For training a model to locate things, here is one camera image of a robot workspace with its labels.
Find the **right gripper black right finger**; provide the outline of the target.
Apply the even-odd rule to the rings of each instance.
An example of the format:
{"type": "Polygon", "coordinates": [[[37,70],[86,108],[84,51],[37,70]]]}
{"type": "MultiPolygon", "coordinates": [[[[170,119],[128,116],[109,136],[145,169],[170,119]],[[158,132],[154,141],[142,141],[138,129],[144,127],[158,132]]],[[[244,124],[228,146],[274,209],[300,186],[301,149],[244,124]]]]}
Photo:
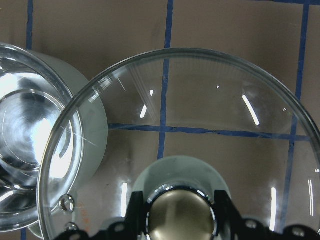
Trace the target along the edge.
{"type": "Polygon", "coordinates": [[[223,240],[318,240],[320,235],[304,225],[290,225],[281,233],[271,231],[253,218],[243,218],[224,190],[214,191],[217,233],[223,240]]]}

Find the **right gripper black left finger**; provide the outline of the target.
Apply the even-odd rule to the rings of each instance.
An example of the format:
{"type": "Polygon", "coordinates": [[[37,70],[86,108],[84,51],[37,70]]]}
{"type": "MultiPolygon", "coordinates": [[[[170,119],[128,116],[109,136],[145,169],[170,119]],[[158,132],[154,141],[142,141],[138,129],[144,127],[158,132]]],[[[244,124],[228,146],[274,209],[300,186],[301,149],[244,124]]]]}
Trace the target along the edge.
{"type": "Polygon", "coordinates": [[[121,220],[112,221],[106,228],[90,236],[75,223],[69,223],[56,240],[137,240],[143,232],[144,198],[142,191],[131,194],[126,215],[121,220]]]}

